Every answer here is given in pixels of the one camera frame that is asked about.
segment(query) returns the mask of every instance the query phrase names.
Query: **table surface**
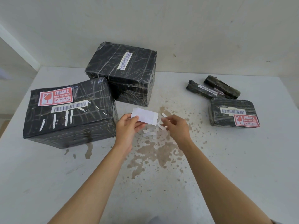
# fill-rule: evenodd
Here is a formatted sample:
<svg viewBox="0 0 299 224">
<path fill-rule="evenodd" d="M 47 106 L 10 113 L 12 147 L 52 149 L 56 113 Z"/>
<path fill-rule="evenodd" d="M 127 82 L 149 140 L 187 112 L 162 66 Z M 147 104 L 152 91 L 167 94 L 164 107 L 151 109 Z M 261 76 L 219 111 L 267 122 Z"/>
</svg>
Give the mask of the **table surface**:
<svg viewBox="0 0 299 224">
<path fill-rule="evenodd" d="M 209 100 L 187 91 L 206 74 L 157 72 L 148 110 L 188 118 L 195 144 L 270 218 L 298 223 L 299 111 L 277 77 L 214 75 L 252 101 L 260 128 L 212 127 Z M 89 78 L 82 68 L 42 67 L 30 90 Z M 113 146 L 114 138 L 57 149 L 22 138 L 30 91 L 0 140 L 2 223 L 47 223 L 84 183 Z M 116 102 L 118 116 L 136 105 Z M 144 156 L 150 151 L 155 157 Z M 214 223 L 185 156 L 166 131 L 156 141 L 135 136 L 100 223 L 145 223 L 159 215 L 175 223 Z"/>
</svg>

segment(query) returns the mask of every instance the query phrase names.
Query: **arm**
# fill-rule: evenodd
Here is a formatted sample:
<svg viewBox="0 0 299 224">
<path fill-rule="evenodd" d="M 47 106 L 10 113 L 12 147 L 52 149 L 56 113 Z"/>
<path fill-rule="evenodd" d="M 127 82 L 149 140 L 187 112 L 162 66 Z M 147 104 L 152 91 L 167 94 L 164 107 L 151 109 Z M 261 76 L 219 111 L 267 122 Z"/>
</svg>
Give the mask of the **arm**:
<svg viewBox="0 0 299 224">
<path fill-rule="evenodd" d="M 267 215 L 196 147 L 184 119 L 173 115 L 162 121 L 184 152 L 216 224 L 272 224 Z"/>
<path fill-rule="evenodd" d="M 113 148 L 99 166 L 48 224 L 98 224 L 104 212 L 118 172 L 127 154 L 132 150 L 134 134 L 145 124 L 138 117 L 125 114 L 116 125 Z"/>
</svg>

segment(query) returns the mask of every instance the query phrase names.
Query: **small package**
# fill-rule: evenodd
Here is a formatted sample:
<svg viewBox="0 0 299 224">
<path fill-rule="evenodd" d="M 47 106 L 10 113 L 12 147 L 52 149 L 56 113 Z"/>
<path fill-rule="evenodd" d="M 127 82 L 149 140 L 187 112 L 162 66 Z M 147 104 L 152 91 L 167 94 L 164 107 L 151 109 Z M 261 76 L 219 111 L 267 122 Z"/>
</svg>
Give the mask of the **small package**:
<svg viewBox="0 0 299 224">
<path fill-rule="evenodd" d="M 260 127 L 252 102 L 244 100 L 212 98 L 209 119 L 212 126 Z"/>
<path fill-rule="evenodd" d="M 241 94 L 239 90 L 236 90 L 233 87 L 226 85 L 224 82 L 211 75 L 209 75 L 205 79 L 204 83 L 212 87 L 217 92 L 222 92 L 226 98 L 237 99 L 238 96 L 240 96 Z"/>
<path fill-rule="evenodd" d="M 202 86 L 192 80 L 189 80 L 189 84 L 186 87 L 186 89 L 208 99 L 224 98 L 224 96 L 221 93 L 216 92 L 215 90 L 212 90 L 210 88 L 207 88 L 206 86 Z"/>
<path fill-rule="evenodd" d="M 105 77 L 31 91 L 23 138 L 67 148 L 116 135 L 118 120 Z"/>
<path fill-rule="evenodd" d="M 155 82 L 157 51 L 102 43 L 87 68 L 90 79 L 105 76 L 116 101 L 147 107 Z"/>
</svg>

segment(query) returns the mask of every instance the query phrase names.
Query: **hand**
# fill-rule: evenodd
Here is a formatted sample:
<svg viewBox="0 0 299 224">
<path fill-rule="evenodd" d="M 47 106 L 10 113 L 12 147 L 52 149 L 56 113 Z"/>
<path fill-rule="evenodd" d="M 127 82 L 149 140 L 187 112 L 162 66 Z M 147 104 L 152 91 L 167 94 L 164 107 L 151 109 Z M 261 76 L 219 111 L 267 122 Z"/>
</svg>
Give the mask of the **hand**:
<svg viewBox="0 0 299 224">
<path fill-rule="evenodd" d="M 170 136 L 178 145 L 191 140 L 189 126 L 186 120 L 176 115 L 167 116 L 161 120 L 164 126 L 167 126 L 166 129 L 170 131 Z"/>
<path fill-rule="evenodd" d="M 138 122 L 139 117 L 132 119 L 131 113 L 124 114 L 116 124 L 116 140 L 114 147 L 120 147 L 125 150 L 126 155 L 132 150 L 132 141 L 135 133 L 140 131 L 146 123 Z"/>
</svg>

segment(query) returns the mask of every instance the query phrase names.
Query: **black plastic wrap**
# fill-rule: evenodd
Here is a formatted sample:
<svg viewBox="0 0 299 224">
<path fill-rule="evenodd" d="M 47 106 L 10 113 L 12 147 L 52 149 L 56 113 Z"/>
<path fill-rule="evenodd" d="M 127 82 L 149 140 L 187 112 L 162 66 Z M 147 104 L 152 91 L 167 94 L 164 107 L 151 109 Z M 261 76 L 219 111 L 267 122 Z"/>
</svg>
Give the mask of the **black plastic wrap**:
<svg viewBox="0 0 299 224">
<path fill-rule="evenodd" d="M 205 79 L 204 83 L 212 88 L 216 88 L 219 91 L 223 92 L 226 98 L 237 99 L 241 94 L 240 91 L 226 85 L 224 82 L 220 81 L 219 79 L 211 75 L 209 75 Z"/>
<path fill-rule="evenodd" d="M 132 53 L 124 70 L 124 55 Z M 157 51 L 103 42 L 85 69 L 90 79 L 105 76 L 115 100 L 147 107 L 155 82 Z"/>
<path fill-rule="evenodd" d="M 105 77 L 70 86 L 73 96 L 72 103 L 89 101 L 88 106 L 82 108 L 86 112 L 75 108 L 51 113 L 52 107 L 56 105 L 38 106 L 41 92 L 66 87 L 68 86 L 31 91 L 23 138 L 57 148 L 67 148 L 115 136 L 118 116 Z"/>
<path fill-rule="evenodd" d="M 235 100 L 226 98 L 213 98 L 211 99 L 211 105 L 209 106 L 209 119 L 212 126 L 228 126 L 247 128 L 242 126 L 236 126 L 233 114 L 221 113 L 220 108 L 232 108 L 236 109 L 235 114 L 243 115 L 242 111 L 245 110 L 246 115 L 256 116 L 255 108 L 250 101 Z"/>
<path fill-rule="evenodd" d="M 186 87 L 186 89 L 193 93 L 197 93 L 197 94 L 199 94 L 205 98 L 208 98 L 208 99 L 224 98 L 224 96 L 222 94 L 214 91 L 211 88 L 207 88 L 206 86 L 204 86 L 204 88 L 206 88 L 206 89 L 203 89 L 202 87 L 199 87 L 199 86 L 201 86 L 201 85 L 199 85 L 198 83 L 196 83 L 192 80 L 189 80 L 189 84 Z"/>
</svg>

